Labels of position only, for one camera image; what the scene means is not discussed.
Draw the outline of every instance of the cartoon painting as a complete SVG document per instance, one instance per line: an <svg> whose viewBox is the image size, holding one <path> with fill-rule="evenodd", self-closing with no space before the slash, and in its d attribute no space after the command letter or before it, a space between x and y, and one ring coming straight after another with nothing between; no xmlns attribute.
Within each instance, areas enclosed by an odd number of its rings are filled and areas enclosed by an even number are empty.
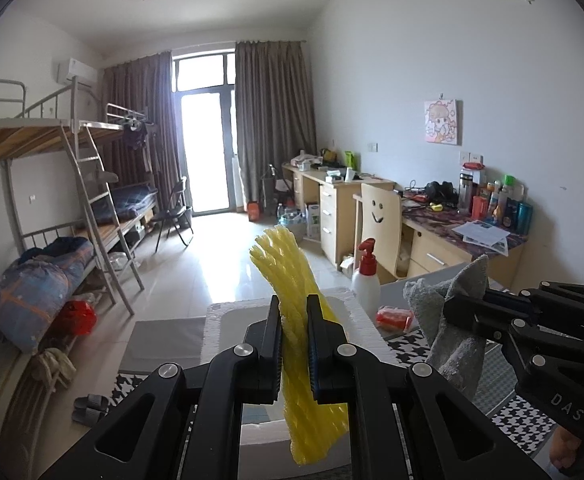
<svg viewBox="0 0 584 480"><path fill-rule="evenodd" d="M458 144L456 99L425 102L425 140L437 144Z"/></svg>

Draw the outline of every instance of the gray towel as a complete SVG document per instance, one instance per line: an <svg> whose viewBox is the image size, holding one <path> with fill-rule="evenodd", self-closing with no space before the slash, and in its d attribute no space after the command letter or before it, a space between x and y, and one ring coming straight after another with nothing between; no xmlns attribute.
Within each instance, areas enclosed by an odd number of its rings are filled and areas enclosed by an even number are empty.
<svg viewBox="0 0 584 480"><path fill-rule="evenodd" d="M442 316L443 305L455 294L482 298L487 287L488 257L484 254L451 280L430 286L420 279L403 290L431 348L426 362L470 400L483 368L486 339L448 324Z"/></svg>

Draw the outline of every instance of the red pump head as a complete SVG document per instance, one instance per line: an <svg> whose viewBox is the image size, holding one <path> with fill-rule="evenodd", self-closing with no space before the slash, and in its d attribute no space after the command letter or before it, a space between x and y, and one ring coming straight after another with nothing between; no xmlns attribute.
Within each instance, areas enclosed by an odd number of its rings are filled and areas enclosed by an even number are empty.
<svg viewBox="0 0 584 480"><path fill-rule="evenodd" d="M361 242L358 246L359 251L365 251L363 257L361 258L361 265L358 268L358 272L364 276L373 276L376 274L376 256L372 254L374 251L374 244L376 240L373 238L368 238Z"/></svg>

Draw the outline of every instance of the air conditioner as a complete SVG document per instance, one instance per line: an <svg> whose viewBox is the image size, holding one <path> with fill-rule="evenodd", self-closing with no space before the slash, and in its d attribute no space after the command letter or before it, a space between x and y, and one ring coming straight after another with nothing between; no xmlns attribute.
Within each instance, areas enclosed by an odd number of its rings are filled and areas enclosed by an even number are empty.
<svg viewBox="0 0 584 480"><path fill-rule="evenodd" d="M56 73L56 82L62 85L67 85L72 82L72 78L76 76L76 80L80 85L88 88L93 88L98 80L98 72L95 68L81 63L75 59L68 59L59 63L58 71Z"/></svg>

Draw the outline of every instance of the desk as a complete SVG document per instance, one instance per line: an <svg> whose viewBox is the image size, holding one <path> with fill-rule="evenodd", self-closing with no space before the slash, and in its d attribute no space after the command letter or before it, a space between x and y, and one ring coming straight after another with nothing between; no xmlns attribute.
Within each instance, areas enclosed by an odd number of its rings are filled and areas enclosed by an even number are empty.
<svg viewBox="0 0 584 480"><path fill-rule="evenodd" d="M304 210L306 204L320 204L321 248L328 260L338 267L343 256L352 251L356 227L357 203L353 194L361 192L361 184L393 189L395 182L365 177L353 182L325 182L324 171L300 171L291 164L283 165L283 177L294 184L294 201Z"/></svg>
<svg viewBox="0 0 584 480"><path fill-rule="evenodd" d="M357 202L354 247L358 247L363 232L363 205L359 194L353 198ZM466 244L462 241L462 236L452 231L468 220L469 217L451 210L436 213L428 207L403 208L403 225L411 231L412 242L407 277L412 278L456 264L469 263L482 254L487 254L489 277L506 288L511 288L527 237L510 234L507 237L509 256L503 256L488 248ZM409 243L410 237L405 238L403 242Z"/></svg>

